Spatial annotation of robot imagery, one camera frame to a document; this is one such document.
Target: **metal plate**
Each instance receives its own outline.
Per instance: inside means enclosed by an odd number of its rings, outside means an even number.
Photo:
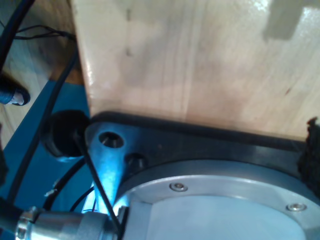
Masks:
[[[113,203],[127,171],[124,159],[141,154],[148,168],[194,159],[219,159],[251,163],[299,177],[297,161],[304,144],[288,139],[208,128],[179,122],[106,112],[92,119],[85,138],[103,187]],[[99,141],[103,133],[119,135],[123,146],[111,148]],[[106,212],[97,196],[99,211]]]

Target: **circular metal housing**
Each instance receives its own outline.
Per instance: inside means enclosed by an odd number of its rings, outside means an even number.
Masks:
[[[228,197],[263,205],[297,222],[306,239],[320,237],[317,197],[299,179],[252,164],[189,160],[159,165],[124,182],[117,199],[156,204],[186,196]]]

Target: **wooden floor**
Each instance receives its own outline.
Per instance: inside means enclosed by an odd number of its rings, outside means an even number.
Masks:
[[[19,0],[0,1],[0,20],[6,24]],[[36,0],[22,27],[47,25],[57,30],[74,33],[70,3],[66,0]],[[41,29],[26,32],[21,36],[41,34]],[[3,71],[23,85],[31,95],[25,106],[0,104],[1,143],[4,148],[27,114],[46,82],[56,80],[68,61],[74,44],[63,37],[37,40],[15,40],[7,56]],[[81,69],[75,69],[68,78],[71,83],[82,83]]]

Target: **black cable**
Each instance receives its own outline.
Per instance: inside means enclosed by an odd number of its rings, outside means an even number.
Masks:
[[[87,151],[87,146],[86,146],[86,143],[85,141],[78,135],[76,134],[74,136],[74,140],[75,140],[75,143],[77,144],[81,154],[83,155],[84,159],[85,159],[85,162],[87,164],[87,166],[89,167],[89,170],[91,172],[91,175],[92,175],[92,178],[93,178],[93,181],[96,185],[96,187],[98,188],[99,190],[99,193],[103,199],[103,202],[106,206],[106,209],[108,210],[109,214],[110,214],[110,217],[111,217],[111,220],[112,220],[112,223],[113,223],[113,226],[114,226],[114,229],[116,230],[116,232],[118,233],[118,235],[120,236],[121,234],[121,225],[119,223],[119,220],[117,219],[115,213],[114,213],[114,210],[112,208],[112,205],[107,197],[107,194],[106,194],[106,191],[104,190],[104,187],[102,186],[102,183],[98,177],[98,173],[95,169],[95,166],[91,160],[91,157]]]
[[[75,203],[72,205],[72,207],[70,208],[69,212],[73,212],[78,205],[82,202],[83,199],[85,199],[92,191],[94,190],[94,187],[90,187],[84,194],[82,194],[77,201],[75,201]]]
[[[10,187],[9,194],[7,197],[7,201],[11,204],[15,203],[15,199],[16,199],[17,193],[19,191],[20,185],[22,183],[22,180],[26,174],[26,171],[27,171],[27,168],[31,162],[31,159],[37,149],[39,139],[40,139],[41,130],[42,130],[47,118],[50,116],[50,114],[54,108],[56,99],[58,97],[58,94],[60,92],[62,85],[64,84],[65,80],[67,79],[69,73],[71,72],[71,70],[74,67],[77,60],[78,60],[78,49],[75,50],[68,65],[65,67],[65,69],[63,70],[62,74],[60,75],[58,81],[55,83],[55,86],[51,92],[48,103],[45,107],[44,113],[43,113],[42,118],[40,120],[40,123],[38,125],[38,128],[37,128],[32,140],[31,140],[29,148],[27,149],[27,151],[22,159],[22,162],[16,172],[16,175],[14,177],[13,183]]]
[[[86,161],[84,158],[77,161],[67,172],[65,175],[63,175],[62,178],[54,185],[53,190],[54,192],[50,194],[44,204],[43,209],[49,211],[52,208],[52,205],[54,204],[54,201],[56,200],[59,193],[62,191],[62,189],[66,186],[66,184],[69,182],[69,180],[86,164]]]
[[[14,234],[22,213],[22,209],[13,206],[0,197],[0,228]]]
[[[92,207],[92,211],[91,211],[91,212],[94,212],[94,211],[95,211],[95,209],[96,209],[96,204],[97,204],[97,199],[94,199],[93,207]]]
[[[3,24],[3,22],[0,20],[0,24],[3,26],[3,28],[5,28],[6,26]],[[76,40],[76,35],[69,33],[67,31],[60,31],[60,30],[56,30],[52,27],[46,26],[46,25],[34,25],[34,26],[28,26],[25,28],[22,28],[20,30],[18,30],[16,33],[22,33],[22,32],[26,32],[28,30],[31,29],[36,29],[36,28],[42,28],[47,30],[47,33],[43,33],[43,34],[37,34],[34,36],[15,36],[14,39],[15,40],[32,40],[32,39],[40,39],[40,38],[52,38],[52,37],[66,37],[70,40],[75,41]]]
[[[14,39],[15,40],[32,40],[32,39],[55,38],[55,37],[61,37],[61,35],[52,34],[50,32],[50,33],[38,34],[38,35],[34,35],[34,36],[16,36]]]
[[[22,0],[6,24],[0,38],[0,72],[4,67],[16,32],[35,0]]]

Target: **metal cylinder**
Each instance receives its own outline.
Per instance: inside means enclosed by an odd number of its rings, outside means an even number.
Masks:
[[[87,212],[29,212],[18,223],[17,240],[113,240],[115,232],[108,215]]]
[[[29,232],[30,240],[74,240],[84,215],[71,212],[43,212]]]

